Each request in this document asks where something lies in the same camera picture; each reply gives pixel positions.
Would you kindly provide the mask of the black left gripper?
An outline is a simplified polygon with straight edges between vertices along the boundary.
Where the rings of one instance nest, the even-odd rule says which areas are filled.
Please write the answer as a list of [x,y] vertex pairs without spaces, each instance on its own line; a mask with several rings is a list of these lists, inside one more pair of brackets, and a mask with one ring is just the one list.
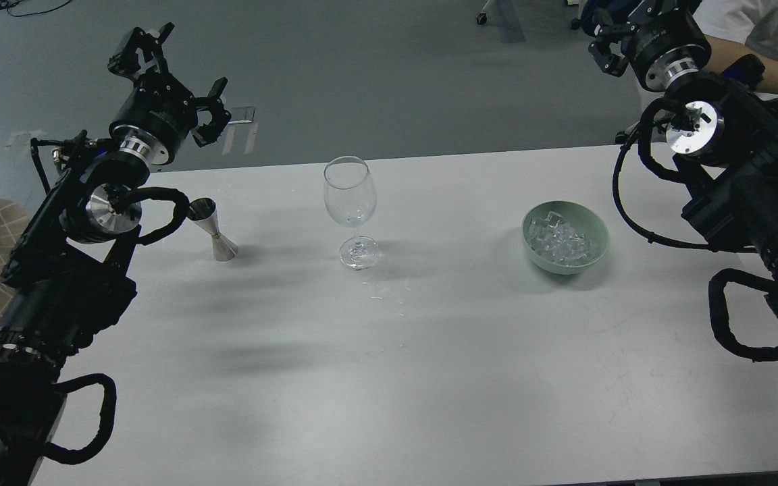
[[[174,28],[172,22],[155,32],[133,28],[107,62],[111,74],[134,87],[110,123],[110,136],[148,165],[172,163],[188,135],[201,148],[217,142],[232,119],[222,101],[227,77],[216,80],[204,97],[178,81],[163,80],[170,75],[163,44]],[[198,126],[198,113],[210,119]]]

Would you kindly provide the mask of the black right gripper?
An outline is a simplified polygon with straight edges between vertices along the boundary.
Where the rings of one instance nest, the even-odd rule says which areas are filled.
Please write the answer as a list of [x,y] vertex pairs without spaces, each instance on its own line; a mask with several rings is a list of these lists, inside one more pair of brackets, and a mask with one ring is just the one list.
[[[599,24],[588,52],[603,74],[621,77],[631,66],[645,91],[665,91],[682,71],[703,68],[711,48],[686,1],[637,1],[627,24]],[[623,43],[623,55],[612,49]]]

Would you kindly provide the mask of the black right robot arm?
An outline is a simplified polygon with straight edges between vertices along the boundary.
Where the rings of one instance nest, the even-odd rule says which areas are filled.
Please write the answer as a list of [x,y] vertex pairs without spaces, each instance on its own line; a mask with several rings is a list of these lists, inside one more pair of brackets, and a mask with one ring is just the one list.
[[701,249],[762,259],[769,279],[738,269],[710,279],[710,324],[726,351],[778,362],[778,346],[738,341],[725,296],[730,283],[759,290],[778,320],[778,1],[590,1],[575,25],[592,37],[602,73],[632,68],[640,89],[656,94],[615,138],[621,217],[650,243],[694,248],[626,213],[619,176],[636,146],[646,169],[688,190],[681,216],[704,238]]

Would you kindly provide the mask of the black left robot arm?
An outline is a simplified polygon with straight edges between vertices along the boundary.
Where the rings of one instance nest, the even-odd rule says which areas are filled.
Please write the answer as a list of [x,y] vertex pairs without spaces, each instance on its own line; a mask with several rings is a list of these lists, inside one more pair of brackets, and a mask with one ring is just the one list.
[[175,26],[133,28],[107,64],[132,92],[106,138],[86,130],[53,149],[59,174],[10,251],[2,282],[14,291],[0,318],[0,485],[28,485],[43,460],[82,464],[111,439],[114,380],[89,373],[62,381],[66,360],[116,324],[134,298],[128,277],[137,246],[175,233],[191,202],[149,187],[149,172],[175,160],[187,136],[216,142],[232,119],[226,78],[197,97],[170,72],[163,44]]

